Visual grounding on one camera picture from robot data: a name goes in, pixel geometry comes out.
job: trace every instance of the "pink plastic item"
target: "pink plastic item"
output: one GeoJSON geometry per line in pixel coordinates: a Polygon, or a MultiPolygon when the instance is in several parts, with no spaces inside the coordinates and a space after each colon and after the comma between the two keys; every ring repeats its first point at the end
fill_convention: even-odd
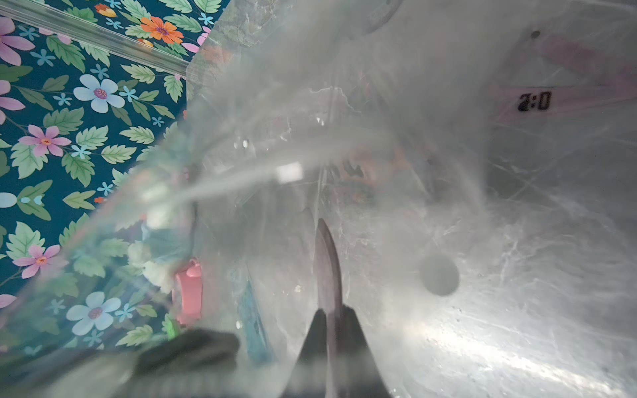
{"type": "Polygon", "coordinates": [[[637,99],[634,66],[558,35],[535,33],[535,38],[531,36],[513,49],[505,62],[508,69],[505,74],[523,66],[529,60],[529,53],[535,52],[598,85],[512,87],[503,84],[500,75],[489,87],[489,94],[496,101],[494,122],[507,123],[524,117],[555,115],[637,99]]]}
{"type": "MultiPolygon", "coordinates": [[[[176,282],[182,293],[182,310],[175,316],[177,322],[182,325],[190,325],[201,319],[201,300],[203,296],[203,284],[201,283],[201,264],[197,259],[191,259],[189,266],[184,271],[175,274],[176,282]]],[[[173,302],[177,300],[173,290],[173,302]]]]}

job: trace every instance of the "plastic sheet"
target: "plastic sheet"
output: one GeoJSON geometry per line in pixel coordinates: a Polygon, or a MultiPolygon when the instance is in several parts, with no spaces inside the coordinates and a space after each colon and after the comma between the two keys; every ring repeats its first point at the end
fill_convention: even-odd
{"type": "MultiPolygon", "coordinates": [[[[394,396],[633,396],[634,9],[404,0],[373,30],[361,4],[255,6],[268,24],[211,33],[180,132],[69,258],[146,214],[171,243],[154,261],[201,261],[198,326],[241,341],[213,382],[275,396],[317,307],[323,218],[394,396]]],[[[180,392],[209,393],[197,380],[180,392]]]]}

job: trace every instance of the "pink clip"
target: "pink clip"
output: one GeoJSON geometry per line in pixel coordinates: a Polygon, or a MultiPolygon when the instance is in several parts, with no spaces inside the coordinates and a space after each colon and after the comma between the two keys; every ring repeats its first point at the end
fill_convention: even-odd
{"type": "MultiPolygon", "coordinates": [[[[182,292],[182,312],[175,319],[182,325],[190,325],[201,319],[201,303],[203,284],[201,283],[201,264],[197,259],[191,259],[186,270],[175,274],[182,292]]],[[[173,302],[176,300],[173,290],[173,302]]]]}

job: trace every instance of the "blue object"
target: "blue object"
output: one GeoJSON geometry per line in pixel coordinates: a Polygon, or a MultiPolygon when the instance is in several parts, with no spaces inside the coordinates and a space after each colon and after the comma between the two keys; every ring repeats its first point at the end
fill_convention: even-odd
{"type": "Polygon", "coordinates": [[[261,322],[252,284],[248,281],[239,301],[239,319],[243,323],[243,333],[247,342],[248,356],[257,365],[267,364],[274,359],[268,334],[261,322]]]}

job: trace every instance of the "pink marking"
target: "pink marking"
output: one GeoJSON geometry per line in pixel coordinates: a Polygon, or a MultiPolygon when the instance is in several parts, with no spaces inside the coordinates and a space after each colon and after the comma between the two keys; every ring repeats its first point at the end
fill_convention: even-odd
{"type": "Polygon", "coordinates": [[[102,309],[100,307],[93,308],[92,310],[89,311],[89,318],[90,319],[96,319],[100,315],[102,315],[102,309]]]}
{"type": "Polygon", "coordinates": [[[108,93],[103,89],[95,89],[93,90],[93,94],[95,94],[95,96],[100,99],[106,99],[106,97],[108,97],[108,93]]]}
{"type": "Polygon", "coordinates": [[[539,38],[526,39],[516,46],[505,61],[505,69],[508,70],[504,74],[524,65],[530,52],[536,52],[551,62],[592,78],[602,85],[514,87],[503,84],[501,75],[489,86],[489,94],[496,99],[493,121],[507,123],[524,117],[555,115],[637,98],[635,67],[545,32],[539,38]],[[534,107],[529,111],[518,109],[524,100],[524,94],[531,94],[533,97],[548,91],[551,92],[548,109],[535,108],[538,106],[537,101],[531,103],[534,107]]]}

